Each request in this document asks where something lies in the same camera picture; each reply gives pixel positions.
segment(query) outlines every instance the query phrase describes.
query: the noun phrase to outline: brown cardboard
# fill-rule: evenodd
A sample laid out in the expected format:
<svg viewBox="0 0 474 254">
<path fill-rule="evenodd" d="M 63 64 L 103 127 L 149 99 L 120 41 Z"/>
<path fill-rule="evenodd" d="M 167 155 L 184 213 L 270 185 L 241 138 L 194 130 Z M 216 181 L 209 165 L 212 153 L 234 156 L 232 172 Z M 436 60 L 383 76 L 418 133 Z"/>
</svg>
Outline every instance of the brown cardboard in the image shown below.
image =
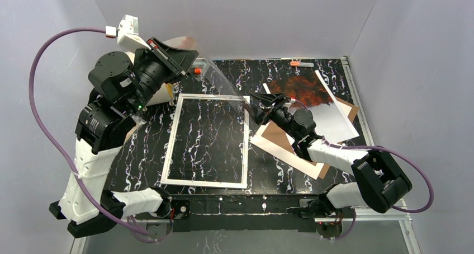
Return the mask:
<svg viewBox="0 0 474 254">
<path fill-rule="evenodd" d="M 283 148 L 284 150 L 291 152 L 294 154 L 293 148 L 291 147 L 290 142 L 288 141 L 288 138 L 286 137 L 285 131 L 283 131 L 280 127 L 277 126 L 274 122 L 270 122 L 265 129 L 265 131 L 262 134 L 262 137 L 267 139 L 268 141 L 273 142 L 274 144 L 278 145 L 279 147 Z M 319 172 L 318 177 L 319 178 L 324 178 L 326 176 L 326 173 L 328 172 L 329 166 L 327 164 L 324 165 L 323 169 L 321 172 Z"/>
<path fill-rule="evenodd" d="M 357 107 L 356 105 L 351 104 L 347 101 L 344 101 L 339 97 L 336 97 L 336 100 L 351 107 L 350 113 L 347 116 L 347 118 L 352 123 L 354 121 L 354 119 L 356 118 L 356 116 L 357 116 L 357 112 L 359 111 L 359 107 Z M 286 137 L 285 131 L 283 131 L 280 127 L 278 127 L 274 122 L 271 121 L 268 124 L 267 128 L 265 129 L 265 131 L 262 134 L 262 137 L 267 139 L 268 141 L 271 141 L 272 143 L 276 144 L 277 146 L 283 148 L 284 150 L 294 154 L 293 148 L 291 147 L 291 144 L 288 141 L 288 138 Z M 324 179 L 324 177 L 326 176 L 326 173 L 328 172 L 328 170 L 329 170 L 329 165 L 324 164 L 323 169 L 319 173 L 318 177 L 321 178 L 321 179 Z"/>
<path fill-rule="evenodd" d="M 347 105 L 347 106 L 349 106 L 351 108 L 349 115 L 347 115 L 347 118 L 349 119 L 349 121 L 351 123 L 354 122 L 354 119 L 356 118 L 357 113 L 359 112 L 359 107 L 354 105 L 354 104 L 351 104 L 351 103 L 349 103 L 345 100 L 342 100 L 339 97 L 336 97 L 336 100 L 343 103 L 343 104 L 345 104 L 345 105 Z"/>
</svg>

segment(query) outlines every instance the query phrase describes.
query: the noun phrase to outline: transparent plastic sheet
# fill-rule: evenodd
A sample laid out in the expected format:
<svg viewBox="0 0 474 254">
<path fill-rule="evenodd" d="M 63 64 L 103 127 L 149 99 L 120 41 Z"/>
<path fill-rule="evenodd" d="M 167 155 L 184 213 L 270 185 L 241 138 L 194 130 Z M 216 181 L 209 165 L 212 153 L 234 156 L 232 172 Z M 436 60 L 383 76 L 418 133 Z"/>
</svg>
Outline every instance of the transparent plastic sheet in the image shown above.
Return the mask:
<svg viewBox="0 0 474 254">
<path fill-rule="evenodd" d="M 125 136 L 124 145 L 132 138 L 136 137 L 140 128 L 146 124 L 146 121 L 143 120 L 139 115 L 132 115 L 132 119 L 135 121 L 136 125 Z"/>
<path fill-rule="evenodd" d="M 250 107 L 249 102 L 242 96 L 241 93 L 237 90 L 237 87 L 234 86 L 228 78 L 222 73 L 222 71 L 217 67 L 217 65 L 210 58 L 206 57 L 205 52 L 200 48 L 193 37 L 182 36 L 175 37 L 164 41 L 168 46 L 172 46 L 178 49 L 187 49 L 187 50 L 197 50 L 199 52 L 198 59 L 192 65 L 190 73 L 193 74 L 194 68 L 201 69 L 201 75 L 197 76 L 197 80 L 206 80 L 212 86 L 209 89 L 209 92 L 205 94 L 211 95 L 227 95 L 233 96 L 238 100 L 229 101 L 229 104 L 236 109 L 237 111 L 246 110 L 249 113 L 250 121 L 249 125 L 254 125 L 254 115 L 253 110 Z"/>
<path fill-rule="evenodd" d="M 195 63 L 203 66 L 201 78 L 212 84 L 211 90 L 213 94 L 233 96 L 236 98 L 236 101 L 229 101 L 229 104 L 237 111 L 247 110 L 251 119 L 249 124 L 252 125 L 254 114 L 250 103 L 239 93 L 236 86 L 229 81 L 214 61 L 206 57 L 198 59 Z"/>
</svg>

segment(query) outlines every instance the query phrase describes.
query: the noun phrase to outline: black marble table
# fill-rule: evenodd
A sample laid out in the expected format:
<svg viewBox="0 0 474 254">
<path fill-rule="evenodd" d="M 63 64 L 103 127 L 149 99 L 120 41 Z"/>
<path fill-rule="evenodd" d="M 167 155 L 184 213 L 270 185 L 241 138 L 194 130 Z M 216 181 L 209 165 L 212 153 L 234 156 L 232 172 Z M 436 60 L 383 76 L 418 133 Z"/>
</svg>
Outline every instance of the black marble table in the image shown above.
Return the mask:
<svg viewBox="0 0 474 254">
<path fill-rule="evenodd" d="M 353 103 L 339 59 L 315 59 L 311 62 L 315 64 L 312 70 L 318 69 L 320 71 L 323 79 L 336 97 Z M 310 70 L 309 68 L 297 69 L 290 67 L 290 60 L 218 60 L 216 64 L 242 95 L 248 95 L 250 92 L 256 91 L 263 92 L 262 83 L 298 76 L 301 72 L 309 72 Z M 180 84 L 175 85 L 173 90 L 177 93 L 177 96 L 179 93 L 217 94 L 208 81 L 200 80 L 199 77 L 185 78 Z M 223 171 L 224 167 L 232 167 L 228 163 L 236 157 L 226 156 L 225 154 L 219 155 L 221 149 L 209 147 L 213 143 L 213 136 L 209 134 L 209 132 L 212 132 L 210 122 L 215 121 L 215 119 L 209 117 L 216 115 L 218 119 L 224 119 L 221 117 L 228 119 L 228 114 L 231 113 L 230 108 L 223 104 L 216 107 L 215 103 L 210 104 L 206 101 L 193 102 L 196 104 L 190 107 L 194 109 L 183 110 L 181 114 L 180 128 L 182 127 L 188 131 L 189 135 L 184 133 L 177 136 L 173 151 L 173 153 L 176 152 L 175 155 L 177 156 L 173 158 L 174 163 L 170 176 L 182 179 L 191 179 L 194 176 L 205 180 L 227 180 L 231 182 L 232 179 L 229 178 L 229 175 L 233 177 L 234 171 L 227 173 L 227 176 L 224 176 L 226 178 L 219 178 L 219 175 L 225 174 L 219 173 L 219 170 Z M 149 107 L 143 113 L 142 117 L 146 124 L 139 130 L 138 134 L 126 143 L 122 152 L 114 160 L 107 178 L 106 188 L 108 187 L 112 191 L 134 191 L 160 184 L 175 108 L 175 106 L 169 104 L 158 104 Z M 233 125 L 228 121 L 221 120 L 220 122 L 225 125 L 221 126 L 221 132 L 227 132 L 227 137 L 232 140 L 242 141 L 240 130 L 233 130 Z M 360 136 L 346 143 L 348 145 L 364 145 L 365 139 L 358 117 L 355 118 L 353 124 Z M 196 131 L 200 126 L 206 126 L 206 129 L 203 128 L 201 132 Z M 253 129 L 251 126 L 250 137 L 255 132 Z M 192 154 L 188 154 L 186 149 L 194 150 L 196 147 L 205 148 L 206 146 L 209 153 L 206 156 L 205 151 L 204 154 L 202 154 L 203 151 L 200 151 L 202 154 L 199 157 L 201 162 L 197 165 L 197 168 L 181 167 L 180 169 L 182 158 L 196 158 L 192 157 Z M 282 197 L 291 197 L 291 195 L 319 194 L 331 184 L 351 180 L 347 173 L 332 167 L 328 170 L 324 179 L 313 179 L 249 143 L 247 189 L 169 185 L 163 185 L 162 187 L 171 194 L 183 195 L 283 195 Z"/>
</svg>

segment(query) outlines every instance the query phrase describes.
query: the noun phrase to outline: white picture frame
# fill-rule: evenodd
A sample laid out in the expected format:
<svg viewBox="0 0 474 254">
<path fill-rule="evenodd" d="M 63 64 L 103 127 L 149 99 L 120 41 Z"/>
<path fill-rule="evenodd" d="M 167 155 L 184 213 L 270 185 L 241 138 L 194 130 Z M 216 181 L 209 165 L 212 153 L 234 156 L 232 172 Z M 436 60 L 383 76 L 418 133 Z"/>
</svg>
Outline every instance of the white picture frame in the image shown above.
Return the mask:
<svg viewBox="0 0 474 254">
<path fill-rule="evenodd" d="M 249 96 L 244 96 L 247 102 L 250 102 Z M 168 148 L 166 151 L 163 172 L 161 177 L 161 184 L 180 185 L 180 186 L 195 186 L 195 187 L 215 187 L 215 188 L 229 188 L 229 189 L 246 189 L 247 188 L 247 168 L 248 168 L 248 149 L 249 149 L 249 119 L 250 116 L 247 111 L 244 115 L 244 141 L 242 150 L 242 175 L 241 182 L 215 182 L 215 181 L 200 181 L 200 180 L 176 180 L 169 179 L 169 170 L 171 165 L 171 157 L 173 154 L 174 141 L 176 139 L 176 132 L 179 125 L 179 117 L 183 107 L 183 101 L 188 100 L 228 100 L 228 101 L 242 101 L 240 96 L 227 95 L 204 95 L 193 93 L 180 93 L 178 102 L 176 104 L 176 111 L 174 112 L 173 123 L 171 126 L 171 133 L 169 136 Z"/>
</svg>

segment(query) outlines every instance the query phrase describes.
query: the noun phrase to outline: floor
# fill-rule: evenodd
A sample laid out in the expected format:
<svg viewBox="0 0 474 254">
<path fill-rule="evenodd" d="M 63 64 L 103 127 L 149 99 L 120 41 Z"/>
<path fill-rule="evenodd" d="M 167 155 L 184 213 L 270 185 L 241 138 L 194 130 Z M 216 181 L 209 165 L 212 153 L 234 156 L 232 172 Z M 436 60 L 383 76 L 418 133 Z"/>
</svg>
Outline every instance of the floor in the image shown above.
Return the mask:
<svg viewBox="0 0 474 254">
<path fill-rule="evenodd" d="M 163 233 L 160 227 L 151 229 Z M 84 254 L 118 253 L 408 253 L 398 221 L 357 222 L 350 236 L 331 243 L 297 231 L 199 231 L 174 233 L 159 244 L 136 240 L 123 227 L 91 236 Z"/>
</svg>

